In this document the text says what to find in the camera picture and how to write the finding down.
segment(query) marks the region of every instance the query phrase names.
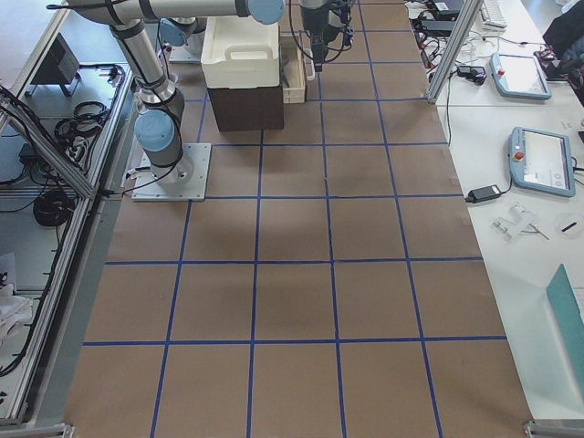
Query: blue joint cap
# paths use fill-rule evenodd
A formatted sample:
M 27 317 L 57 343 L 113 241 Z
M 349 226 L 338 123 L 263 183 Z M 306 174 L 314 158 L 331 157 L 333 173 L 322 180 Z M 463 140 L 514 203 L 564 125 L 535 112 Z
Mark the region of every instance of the blue joint cap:
M 134 124 L 134 133 L 147 152 L 160 152 L 174 139 L 174 123 L 171 116 L 159 109 L 141 114 Z
M 171 46 L 182 47 L 186 44 L 187 36 L 171 20 L 161 20 L 161 38 Z
M 247 0 L 247 10 L 257 22 L 273 25 L 284 14 L 284 0 Z

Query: robot end effector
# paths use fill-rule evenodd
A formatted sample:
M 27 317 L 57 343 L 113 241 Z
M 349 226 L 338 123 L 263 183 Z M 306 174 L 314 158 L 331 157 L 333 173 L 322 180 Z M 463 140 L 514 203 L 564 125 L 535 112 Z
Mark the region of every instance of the robot end effector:
M 327 61 L 329 43 L 342 33 L 338 53 L 350 47 L 353 29 L 350 26 L 350 8 L 354 0 L 300 0 L 302 26 L 310 37 L 312 60 L 317 72 Z

